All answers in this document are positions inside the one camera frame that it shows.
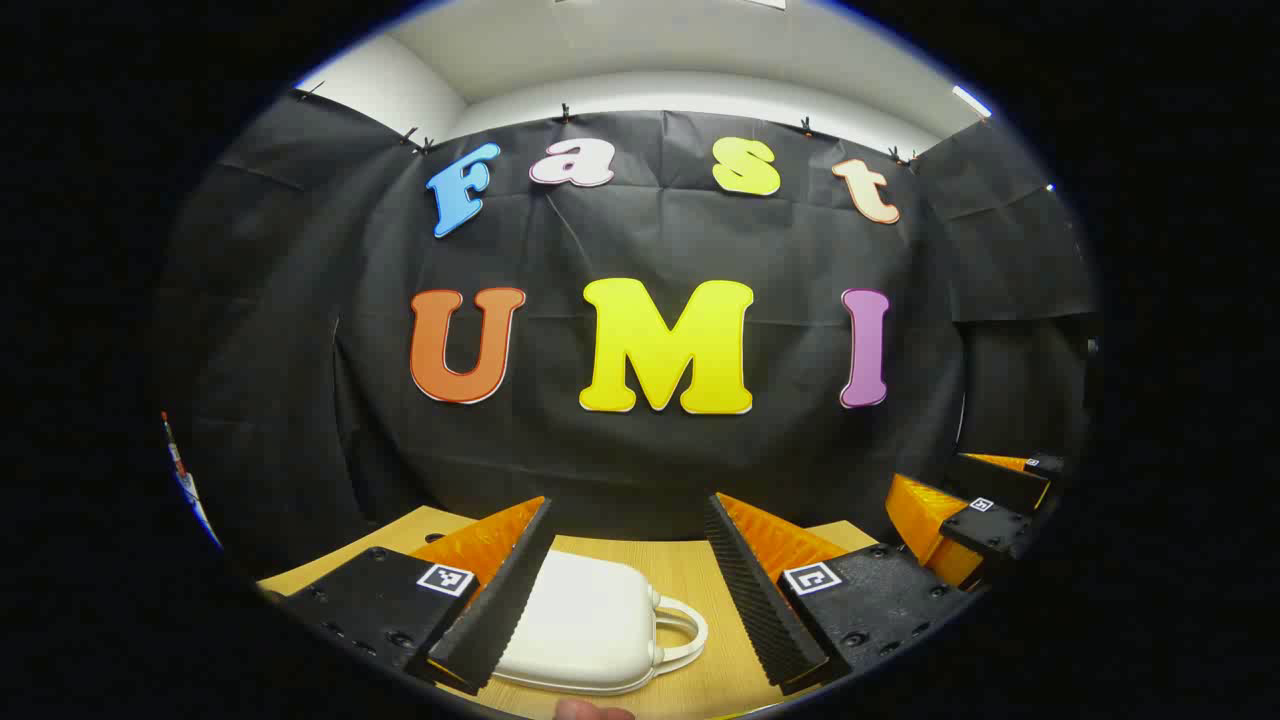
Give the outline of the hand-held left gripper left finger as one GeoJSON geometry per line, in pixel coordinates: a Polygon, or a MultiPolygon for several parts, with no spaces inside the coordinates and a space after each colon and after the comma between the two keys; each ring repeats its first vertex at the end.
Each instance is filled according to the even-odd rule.
{"type": "Polygon", "coordinates": [[[535,497],[474,520],[430,507],[262,580],[284,615],[358,667],[430,692],[492,679],[556,538],[535,497]]]}

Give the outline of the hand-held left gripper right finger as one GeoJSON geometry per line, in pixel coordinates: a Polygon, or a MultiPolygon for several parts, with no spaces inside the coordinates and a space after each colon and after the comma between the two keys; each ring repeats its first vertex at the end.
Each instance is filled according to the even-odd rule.
{"type": "Polygon", "coordinates": [[[845,552],[722,493],[708,497],[704,528],[765,676],[783,694],[867,676],[984,594],[943,580],[906,550],[845,552]]]}

